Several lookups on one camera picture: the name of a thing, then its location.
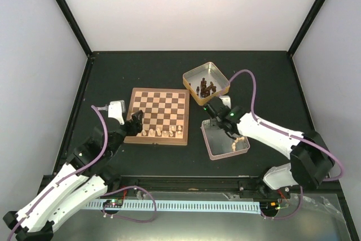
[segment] black table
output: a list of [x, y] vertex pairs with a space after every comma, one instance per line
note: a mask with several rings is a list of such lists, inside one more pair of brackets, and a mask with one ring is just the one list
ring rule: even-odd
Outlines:
[[[185, 72], [213, 62], [230, 78], [240, 69], [256, 76], [256, 114], [292, 130], [311, 129], [292, 59], [285, 51], [151, 51], [96, 52], [68, 150], [80, 145], [99, 125], [92, 104], [103, 106], [123, 99], [129, 105], [134, 87], [184, 89]], [[250, 109], [252, 81], [241, 75], [228, 93], [232, 105]], [[123, 144], [111, 164], [122, 176], [237, 177], [258, 176], [287, 159], [250, 139], [247, 154], [211, 161], [201, 133], [208, 115], [191, 98], [187, 146]], [[106, 118], [110, 130], [117, 121]]]

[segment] chessboard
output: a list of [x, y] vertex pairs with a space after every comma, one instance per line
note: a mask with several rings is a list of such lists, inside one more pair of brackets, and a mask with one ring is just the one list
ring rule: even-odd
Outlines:
[[143, 111], [143, 131], [125, 143], [187, 145], [189, 90], [133, 88], [127, 120]]

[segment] black frame post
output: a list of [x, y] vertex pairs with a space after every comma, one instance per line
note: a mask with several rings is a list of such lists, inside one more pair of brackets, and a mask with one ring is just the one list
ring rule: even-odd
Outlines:
[[81, 47], [84, 50], [86, 56], [90, 57], [93, 54], [93, 52], [91, 51], [88, 43], [86, 42], [85, 37], [84, 37], [83, 33], [81, 32], [80, 27], [79, 27], [78, 23], [76, 22], [67, 2], [65, 0], [56, 0], [56, 2], [58, 3], [66, 20], [68, 21], [70, 27], [72, 28], [75, 36], [77, 37]]
[[309, 30], [312, 22], [315, 20], [318, 12], [320, 11], [323, 3], [325, 0], [315, 0], [314, 4], [312, 5], [309, 13], [306, 16], [305, 21], [301, 25], [301, 28], [299, 29], [296, 37], [294, 38], [291, 47], [288, 49], [287, 54], [289, 54], [291, 57], [294, 55], [298, 47], [300, 46], [303, 38], [305, 37], [307, 31]]

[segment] cable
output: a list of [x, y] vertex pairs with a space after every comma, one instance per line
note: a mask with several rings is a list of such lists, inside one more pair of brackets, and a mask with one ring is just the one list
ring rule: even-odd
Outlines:
[[301, 209], [302, 207], [302, 199], [303, 199], [303, 188], [302, 186], [300, 186], [300, 200], [298, 202], [298, 206], [296, 208], [296, 210], [294, 210], [291, 214], [284, 216], [284, 217], [267, 217], [262, 211], [261, 211], [261, 216], [264, 218], [268, 218], [270, 220], [286, 220], [288, 218], [293, 217], [295, 214], [297, 214], [297, 212]]
[[134, 218], [130, 218], [130, 217], [124, 217], [124, 216], [119, 216], [119, 215], [115, 215], [115, 214], [107, 214], [105, 212], [105, 208], [107, 207], [106, 205], [103, 207], [103, 214], [105, 216], [111, 216], [111, 217], [116, 217], [116, 218], [122, 218], [123, 220], [128, 220], [128, 221], [132, 221], [132, 222], [137, 222], [137, 223], [148, 223], [148, 222], [152, 222], [155, 218], [156, 218], [156, 215], [157, 215], [157, 204], [156, 204], [156, 201], [154, 200], [153, 196], [145, 189], [139, 187], [139, 186], [126, 186], [126, 187], [123, 187], [121, 189], [118, 189], [116, 191], [113, 191], [113, 192], [109, 192], [109, 193], [106, 193], [104, 194], [103, 196], [110, 196], [110, 195], [113, 195], [113, 194], [116, 194], [116, 193], [119, 193], [121, 191], [125, 191], [127, 189], [139, 189], [140, 191], [143, 191], [144, 193], [146, 193], [152, 200], [153, 202], [153, 205], [154, 205], [154, 212], [153, 212], [153, 216], [149, 219], [149, 220], [136, 220]]
[[[104, 144], [103, 144], [103, 148], [101, 150], [101, 152], [99, 153], [99, 155], [89, 164], [83, 166], [82, 168], [79, 168], [78, 170], [70, 173], [69, 175], [63, 177], [62, 179], [60, 179], [56, 184], [60, 185], [62, 182], [64, 182], [66, 179], [68, 179], [70, 176], [73, 176], [74, 174], [77, 174], [79, 172], [83, 172], [84, 170], [86, 170], [87, 168], [89, 168], [90, 166], [94, 165], [105, 153], [105, 150], [107, 149], [107, 145], [108, 145], [108, 129], [107, 129], [107, 125], [105, 124], [104, 118], [102, 116], [102, 114], [100, 114], [100, 112], [98, 111], [98, 109], [95, 106], [91, 106], [91, 108], [95, 111], [95, 113], [98, 115], [100, 122], [102, 123], [103, 126], [103, 130], [104, 130]], [[14, 228], [12, 228], [10, 235], [7, 238], [7, 241], [11, 241], [12, 236], [14, 235], [15, 231], [17, 230], [17, 228], [24, 222], [24, 220], [26, 218], [29, 217], [29, 215], [33, 212], [33, 210], [35, 209], [35, 207], [54, 189], [53, 187], [50, 187], [34, 204], [33, 206], [31, 206], [31, 208], [25, 213], [26, 217], [23, 217], [16, 225]]]
[[[257, 85], [256, 85], [256, 78], [254, 76], [254, 74], [250, 71], [250, 70], [247, 70], [247, 69], [243, 69], [243, 70], [240, 70], [238, 72], [236, 72], [231, 78], [230, 78], [230, 83], [238, 76], [240, 75], [241, 73], [248, 73], [251, 78], [252, 78], [252, 82], [253, 82], [253, 92], [252, 92], [252, 100], [251, 100], [251, 103], [250, 103], [250, 111], [251, 111], [251, 114], [252, 114], [252, 117], [254, 118], [255, 121], [258, 121], [258, 118], [256, 116], [256, 114], [254, 113], [254, 101], [256, 99], [256, 91], [257, 91]], [[307, 139], [304, 139], [304, 138], [301, 138], [301, 137], [298, 137], [296, 135], [289, 135], [287, 132], [284, 132], [282, 130], [279, 130], [278, 128], [275, 128], [271, 125], [268, 125], [268, 124], [265, 124], [264, 122], [259, 122], [259, 124], [263, 125], [264, 127], [267, 127], [275, 132], [278, 132], [282, 135], [286, 135], [287, 137], [290, 136], [291, 138], [294, 138], [294, 139], [297, 139], [301, 142], [304, 142], [318, 150], [320, 150], [321, 152], [323, 152], [324, 154], [328, 155], [330, 158], [332, 158], [336, 164], [340, 167], [340, 174], [338, 176], [335, 176], [335, 177], [332, 177], [332, 178], [325, 178], [323, 181], [325, 182], [330, 182], [330, 181], [336, 181], [338, 179], [340, 179], [342, 176], [344, 176], [344, 172], [345, 172], [345, 167], [342, 165], [342, 163], [339, 161], [338, 158], [335, 157], [335, 155], [333, 155], [332, 153], [330, 153], [328, 150], [326, 150], [325, 148], [315, 144], [314, 142], [312, 141], [309, 141]]]

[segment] perforated metal strip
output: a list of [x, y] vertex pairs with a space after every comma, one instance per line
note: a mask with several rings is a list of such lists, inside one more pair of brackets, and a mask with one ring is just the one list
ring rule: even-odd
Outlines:
[[[102, 210], [106, 200], [96, 199], [88, 203], [83, 209]], [[223, 213], [251, 213], [260, 214], [259, 203], [247, 201], [186, 201], [186, 200], [157, 200], [157, 211], [171, 212], [223, 212]], [[151, 200], [124, 200], [122, 207], [109, 207], [114, 211], [153, 211]]]

